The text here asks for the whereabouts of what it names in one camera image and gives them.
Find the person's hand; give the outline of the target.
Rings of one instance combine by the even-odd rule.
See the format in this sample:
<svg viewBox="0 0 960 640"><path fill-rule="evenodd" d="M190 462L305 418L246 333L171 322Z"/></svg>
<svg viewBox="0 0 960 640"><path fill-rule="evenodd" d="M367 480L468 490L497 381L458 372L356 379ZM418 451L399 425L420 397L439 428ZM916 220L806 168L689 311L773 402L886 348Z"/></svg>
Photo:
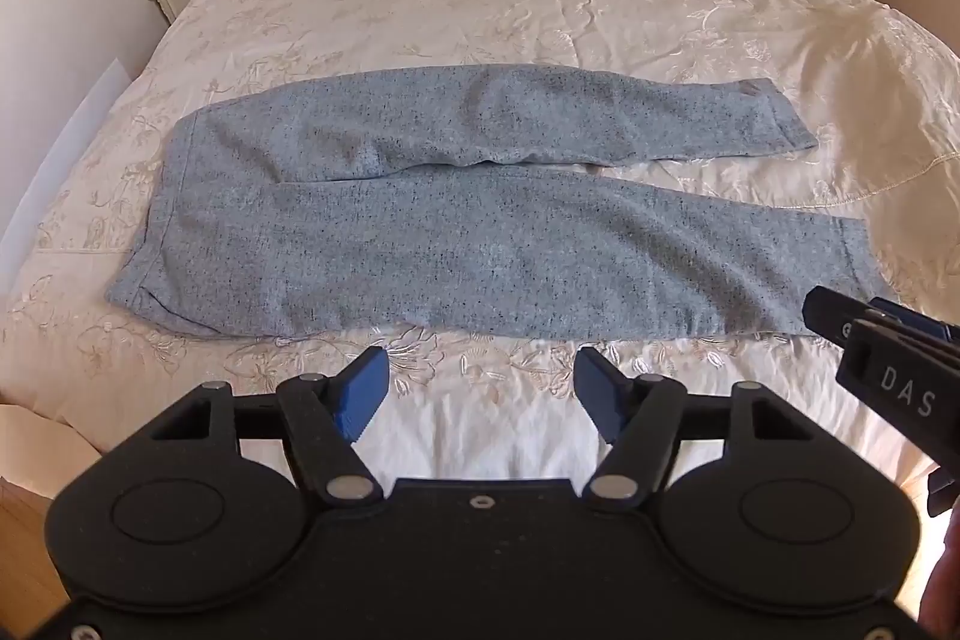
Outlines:
<svg viewBox="0 0 960 640"><path fill-rule="evenodd" d="M931 572L919 606L919 625L931 637L953 640L960 629L960 559L957 549L944 551Z"/></svg>

